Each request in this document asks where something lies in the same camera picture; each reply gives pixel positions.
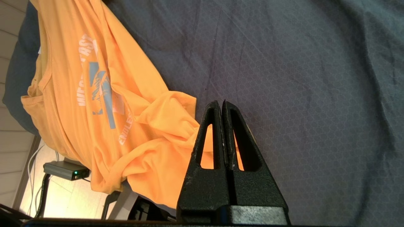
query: wooden floor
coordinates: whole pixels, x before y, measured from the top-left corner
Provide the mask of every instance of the wooden floor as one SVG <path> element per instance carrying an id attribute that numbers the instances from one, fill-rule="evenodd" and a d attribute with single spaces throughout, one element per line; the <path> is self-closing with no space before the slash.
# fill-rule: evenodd
<path id="1" fill-rule="evenodd" d="M 54 160 L 56 160 L 55 151 L 44 145 L 36 157 L 35 174 L 34 168 L 32 168 L 31 171 L 31 180 L 34 180 L 34 198 L 42 184 L 44 163 Z M 52 176 L 49 182 L 44 217 L 100 219 L 106 196 L 107 194 L 105 193 L 92 191 L 90 183 L 87 181 L 68 181 Z M 30 202 L 31 187 L 28 181 L 20 211 L 30 216 L 35 216 L 34 200 L 32 202 L 31 212 L 28 212 Z M 108 209 L 109 213 L 112 210 L 112 206 L 113 204 L 111 204 Z"/>

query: black cable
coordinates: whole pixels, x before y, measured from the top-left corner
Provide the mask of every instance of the black cable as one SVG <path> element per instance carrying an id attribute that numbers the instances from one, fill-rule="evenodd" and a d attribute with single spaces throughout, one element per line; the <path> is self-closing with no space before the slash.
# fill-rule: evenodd
<path id="1" fill-rule="evenodd" d="M 84 177 L 81 177 L 81 176 L 78 176 L 77 179 L 81 179 L 81 180 L 85 180 L 87 182 L 91 182 L 91 181 L 89 181 L 89 180 L 87 180 L 87 179 L 85 179 Z"/>
<path id="2" fill-rule="evenodd" d="M 50 174 L 46 173 L 44 179 L 42 180 L 41 199 L 39 200 L 38 212 L 36 213 L 35 218 L 42 218 L 44 216 L 50 176 Z"/>

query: mattress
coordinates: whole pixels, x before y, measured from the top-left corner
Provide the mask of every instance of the mattress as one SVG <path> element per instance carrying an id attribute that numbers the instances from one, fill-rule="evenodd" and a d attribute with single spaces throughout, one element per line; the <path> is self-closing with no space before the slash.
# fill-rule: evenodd
<path id="1" fill-rule="evenodd" d="M 213 100 L 239 107 L 292 224 L 404 223 L 402 2 L 104 2 L 168 88 L 197 98 L 197 120 Z M 39 43 L 35 26 L 17 46 Z M 8 107 L 28 53 L 11 60 Z"/>

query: orange t-shirt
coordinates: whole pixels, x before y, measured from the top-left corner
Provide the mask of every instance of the orange t-shirt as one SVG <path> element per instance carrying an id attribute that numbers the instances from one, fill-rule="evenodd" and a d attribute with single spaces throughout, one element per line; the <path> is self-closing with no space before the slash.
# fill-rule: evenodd
<path id="1" fill-rule="evenodd" d="M 43 140 L 91 169 L 93 190 L 111 193 L 127 179 L 135 192 L 176 207 L 199 128 L 196 99 L 167 89 L 101 0 L 31 2 L 41 49 L 21 101 Z"/>

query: bed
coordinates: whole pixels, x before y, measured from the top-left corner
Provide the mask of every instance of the bed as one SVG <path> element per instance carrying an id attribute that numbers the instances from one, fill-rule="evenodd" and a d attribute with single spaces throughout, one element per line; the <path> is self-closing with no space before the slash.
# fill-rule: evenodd
<path id="1" fill-rule="evenodd" d="M 404 3 L 400 1 L 104 1 L 170 90 L 237 105 L 295 225 L 404 223 Z M 31 4 L 3 102 L 35 72 Z"/>

